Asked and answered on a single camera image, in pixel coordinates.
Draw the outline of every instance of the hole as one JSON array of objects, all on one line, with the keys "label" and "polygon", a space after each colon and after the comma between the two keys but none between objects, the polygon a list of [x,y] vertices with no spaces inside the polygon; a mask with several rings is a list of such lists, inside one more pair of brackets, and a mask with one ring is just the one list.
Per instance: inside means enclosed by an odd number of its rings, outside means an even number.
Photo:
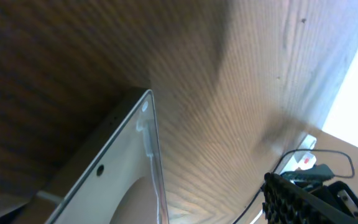
[{"label": "hole", "polygon": [[104,165],[100,165],[100,166],[98,167],[98,170],[96,171],[96,175],[97,175],[98,177],[100,177],[100,175],[102,175],[103,171],[104,171]]}]

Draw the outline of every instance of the wood grain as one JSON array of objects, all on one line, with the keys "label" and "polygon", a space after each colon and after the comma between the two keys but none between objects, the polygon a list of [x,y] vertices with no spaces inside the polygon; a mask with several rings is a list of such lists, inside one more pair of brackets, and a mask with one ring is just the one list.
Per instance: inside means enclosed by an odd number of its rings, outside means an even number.
[{"label": "wood grain", "polygon": [[357,47],[358,1],[0,1],[0,170],[17,172],[0,190],[34,193],[149,87],[171,223],[230,223],[322,125]]}]

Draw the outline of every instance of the black cord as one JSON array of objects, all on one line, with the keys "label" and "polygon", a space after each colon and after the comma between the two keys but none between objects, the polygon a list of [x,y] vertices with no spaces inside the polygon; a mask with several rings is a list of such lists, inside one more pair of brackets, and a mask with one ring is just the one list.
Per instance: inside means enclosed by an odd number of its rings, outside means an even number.
[{"label": "black cord", "polygon": [[[349,160],[349,163],[351,165],[351,169],[352,169],[352,175],[350,176],[343,176],[343,175],[335,175],[335,177],[339,177],[339,178],[345,178],[345,179],[350,179],[353,178],[355,173],[354,173],[354,166],[353,166],[353,162],[352,159],[349,155],[347,155],[345,152],[341,152],[341,151],[336,151],[336,150],[329,150],[329,149],[295,149],[295,150],[290,150],[286,153],[284,153],[284,155],[281,156],[280,160],[278,161],[277,165],[274,167],[272,173],[274,173],[278,166],[280,165],[281,161],[283,161],[283,159],[289,155],[290,153],[293,152],[301,152],[301,151],[313,151],[313,152],[331,152],[331,153],[338,153],[338,154],[342,154],[344,156],[347,157],[347,159]],[[260,186],[260,188],[258,189],[258,191],[256,192],[254,198],[251,200],[251,202],[248,204],[248,206],[246,207],[246,209],[241,213],[241,215],[234,221],[233,224],[237,223],[243,216],[244,214],[248,211],[248,209],[251,207],[251,205],[253,204],[253,202],[256,200],[256,198],[258,197],[259,193],[261,192],[262,186]]]}]

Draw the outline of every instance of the wooden table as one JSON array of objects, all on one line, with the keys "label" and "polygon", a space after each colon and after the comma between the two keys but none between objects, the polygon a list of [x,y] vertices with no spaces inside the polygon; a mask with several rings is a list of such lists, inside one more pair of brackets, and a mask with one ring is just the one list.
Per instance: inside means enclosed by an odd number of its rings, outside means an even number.
[{"label": "wooden table", "polygon": [[355,0],[0,2],[0,191],[34,193],[142,86],[171,223],[230,223],[322,125],[357,47]]}]

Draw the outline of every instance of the wire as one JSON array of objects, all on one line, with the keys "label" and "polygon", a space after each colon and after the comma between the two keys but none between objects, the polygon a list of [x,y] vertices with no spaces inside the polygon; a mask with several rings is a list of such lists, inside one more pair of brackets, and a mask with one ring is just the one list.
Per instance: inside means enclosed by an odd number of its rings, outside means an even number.
[{"label": "wire", "polygon": [[[342,154],[344,156],[347,157],[347,159],[349,160],[349,164],[351,165],[351,170],[352,170],[352,175],[350,176],[343,176],[343,175],[334,175],[335,177],[339,177],[339,178],[345,178],[345,179],[351,179],[354,177],[355,172],[354,172],[354,166],[353,166],[353,162],[352,159],[349,155],[347,155],[345,152],[341,152],[341,151],[337,151],[337,150],[329,150],[329,149],[295,149],[295,150],[290,150],[286,153],[284,153],[284,155],[281,156],[280,160],[278,161],[277,165],[274,167],[272,173],[274,173],[278,166],[280,165],[280,163],[283,161],[283,159],[289,155],[290,153],[293,152],[302,152],[302,151],[313,151],[313,152],[331,152],[331,153],[338,153],[338,154]],[[233,222],[233,224],[236,224],[243,216],[244,214],[248,211],[248,209],[251,207],[251,205],[255,202],[256,198],[258,197],[259,193],[261,193],[261,189],[263,186],[260,186],[260,188],[258,189],[258,191],[256,192],[254,198],[250,201],[250,203],[248,204],[248,206],[246,207],[246,209],[241,213],[241,215]]]}]

